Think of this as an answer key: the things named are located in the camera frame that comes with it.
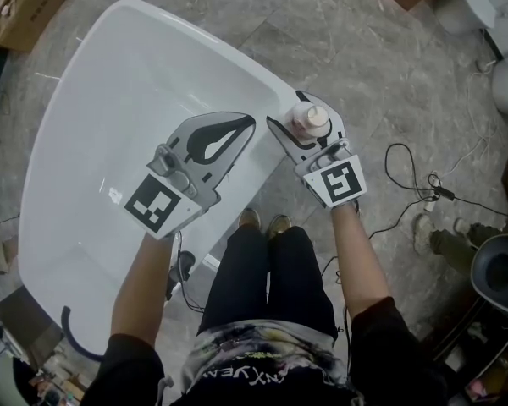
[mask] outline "forearm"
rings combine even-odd
[[[163,315],[173,240],[145,235],[113,307],[111,335],[128,334],[154,346]]]
[[[362,222],[351,205],[331,211],[339,259],[340,280],[348,311],[353,319],[371,305],[390,296]]]

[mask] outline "brown box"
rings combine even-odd
[[[64,0],[1,0],[0,47],[30,52],[63,2]]]

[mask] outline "sneaker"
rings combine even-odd
[[[246,207],[239,215],[237,227],[245,225],[253,226],[258,230],[262,230],[262,220],[260,219],[260,215],[251,207]]]
[[[454,222],[454,232],[466,238],[468,232],[470,231],[471,231],[471,223],[465,221],[463,218],[456,219],[456,221]]]
[[[436,231],[433,221],[424,213],[418,215],[414,221],[414,250],[419,255],[431,252],[431,234]]]
[[[268,230],[266,232],[268,240],[271,240],[277,234],[284,233],[290,227],[291,227],[290,217],[287,217],[286,215],[277,215],[275,218],[273,218],[271,224],[269,224]]]

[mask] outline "gray tile floor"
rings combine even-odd
[[[12,53],[9,58],[0,84],[10,100],[9,110],[0,103],[0,220],[19,212],[31,147],[58,79],[91,25],[114,1],[68,0],[31,54]],[[393,223],[406,204],[415,200],[411,191],[398,189],[384,174],[389,144],[410,146],[418,177],[424,182],[432,170],[450,170],[477,143],[467,114],[467,81],[476,70],[474,61],[488,61],[492,55],[479,36],[447,36],[428,2],[407,13],[392,0],[145,1],[226,40],[341,113],[367,178],[368,192],[361,203],[369,233]],[[505,209],[500,176],[508,154],[508,120],[494,108],[489,77],[471,80],[470,108],[478,132],[487,134],[496,127],[496,135],[483,155],[480,146],[444,179],[444,185],[463,198]],[[389,162],[396,178],[410,182],[404,150],[393,151]],[[302,225],[312,238],[320,266],[335,254],[329,214],[299,185],[289,160],[279,165],[253,204],[266,224],[274,214],[285,213]],[[445,297],[466,281],[440,258],[421,259],[414,253],[411,220],[421,209],[421,205],[413,206],[399,227],[373,238],[396,302],[420,337],[429,331],[433,313]],[[451,227],[455,217],[497,226],[503,223],[488,211],[446,200],[433,213],[440,227]],[[0,226],[0,239],[16,233],[17,227],[17,221]],[[212,254],[219,257],[224,248],[225,239]],[[344,303],[334,283],[335,271],[334,263],[324,283],[342,324]],[[198,299],[206,295],[211,275],[199,271],[193,276],[190,289],[200,293]],[[169,303],[165,336],[159,340],[159,352],[174,362],[173,373],[199,322],[182,305],[181,309],[179,298]],[[344,357],[342,339],[337,349]]]

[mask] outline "bottle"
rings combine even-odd
[[[328,112],[323,107],[302,101],[291,109],[291,127],[298,139],[324,137],[330,126]]]

